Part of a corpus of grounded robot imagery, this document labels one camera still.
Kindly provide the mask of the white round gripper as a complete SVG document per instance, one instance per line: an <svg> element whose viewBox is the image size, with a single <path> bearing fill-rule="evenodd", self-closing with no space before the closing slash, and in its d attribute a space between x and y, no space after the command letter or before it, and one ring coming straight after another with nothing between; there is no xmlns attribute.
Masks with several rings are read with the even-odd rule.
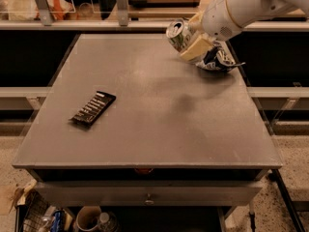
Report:
<svg viewBox="0 0 309 232"><path fill-rule="evenodd" d="M241 32L241 28L233 21L228 10L227 0L213 0L204 12L194 15L188 25L198 31L205 31L180 54L186 62L196 62L202 59L213 48L216 38L228 41Z"/></svg>

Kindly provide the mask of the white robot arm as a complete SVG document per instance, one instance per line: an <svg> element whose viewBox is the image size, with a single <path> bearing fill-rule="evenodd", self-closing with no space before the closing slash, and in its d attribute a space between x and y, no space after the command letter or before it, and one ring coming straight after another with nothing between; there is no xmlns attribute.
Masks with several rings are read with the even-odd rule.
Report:
<svg viewBox="0 0 309 232"><path fill-rule="evenodd" d="M309 15L309 0L212 0L188 24L198 33L180 54L187 62L206 55L214 41L228 41L258 20L272 19L296 9Z"/></svg>

